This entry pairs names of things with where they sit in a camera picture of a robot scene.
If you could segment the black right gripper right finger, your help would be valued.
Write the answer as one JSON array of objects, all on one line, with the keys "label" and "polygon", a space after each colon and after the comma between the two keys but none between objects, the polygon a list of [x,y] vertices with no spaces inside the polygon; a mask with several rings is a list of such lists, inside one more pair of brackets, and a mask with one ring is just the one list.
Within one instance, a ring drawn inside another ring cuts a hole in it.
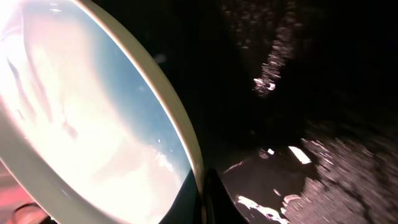
[{"label": "black right gripper right finger", "polygon": [[205,176],[203,197],[209,224],[248,224],[233,203],[217,171],[209,169]]}]

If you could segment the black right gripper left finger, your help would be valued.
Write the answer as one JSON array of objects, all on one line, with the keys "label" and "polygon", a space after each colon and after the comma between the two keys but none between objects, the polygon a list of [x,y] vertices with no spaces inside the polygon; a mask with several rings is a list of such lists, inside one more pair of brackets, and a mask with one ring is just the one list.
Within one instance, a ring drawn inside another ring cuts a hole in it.
[{"label": "black right gripper left finger", "polygon": [[202,224],[201,199],[192,170],[159,224]]}]

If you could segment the light green plate with scribble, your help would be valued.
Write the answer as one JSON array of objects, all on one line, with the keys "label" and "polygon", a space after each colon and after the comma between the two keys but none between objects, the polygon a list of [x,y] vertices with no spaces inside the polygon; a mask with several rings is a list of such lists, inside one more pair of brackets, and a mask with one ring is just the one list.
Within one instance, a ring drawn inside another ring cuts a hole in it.
[{"label": "light green plate with scribble", "polygon": [[1,2],[1,161],[57,223],[159,224],[203,159],[156,61],[92,1]]}]

